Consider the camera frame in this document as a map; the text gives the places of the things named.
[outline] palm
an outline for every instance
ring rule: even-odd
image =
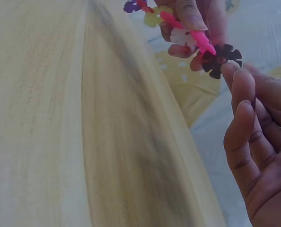
[[[245,199],[254,226],[281,226],[281,151]]]

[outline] pink plastic stick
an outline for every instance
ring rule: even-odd
[[[171,13],[167,13],[165,11],[161,11],[160,17],[166,21],[168,24],[170,24],[171,27],[178,27],[179,29],[183,29],[184,27],[182,24],[175,20],[175,17]]]
[[[209,39],[206,37],[204,32],[191,31],[190,35],[197,41],[197,46],[201,53],[209,51],[214,56],[216,55],[216,50],[213,45],[210,44]]]

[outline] yellow plastic flower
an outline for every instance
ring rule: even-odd
[[[173,13],[173,10],[168,6],[156,6],[153,8],[154,13],[146,12],[144,22],[149,27],[156,27],[156,25],[159,25],[161,22],[163,22],[163,19],[160,17],[160,13],[162,11]]]

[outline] plastic flower toy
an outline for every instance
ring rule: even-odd
[[[144,23],[149,27],[156,27],[161,22],[163,22],[163,19],[160,16],[160,13],[162,11],[165,11],[167,13],[173,13],[173,10],[167,6],[154,7],[153,11],[154,13],[146,12],[145,15]]]
[[[193,37],[190,35],[190,31],[183,28],[180,29],[178,27],[173,28],[170,36],[171,42],[181,45],[181,46],[195,46],[196,41],[193,39]]]
[[[126,13],[132,13],[141,10],[141,6],[136,3],[136,0],[131,0],[125,3],[123,9]]]

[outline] fingernail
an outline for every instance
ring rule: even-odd
[[[241,102],[238,104],[237,108],[238,108],[239,106],[241,106],[241,105],[250,105],[250,106],[253,108],[253,106],[252,106],[252,104],[251,104],[251,102],[250,102],[249,100],[243,100],[243,101],[241,101]]]
[[[230,65],[233,65],[237,70],[240,69],[240,65],[236,61],[227,60],[227,63],[230,64]]]
[[[189,29],[198,30],[198,31],[206,31],[206,30],[208,30],[208,28],[205,25],[205,23],[204,23],[202,18],[190,17],[188,19],[188,22],[190,23],[190,26],[191,26]]]

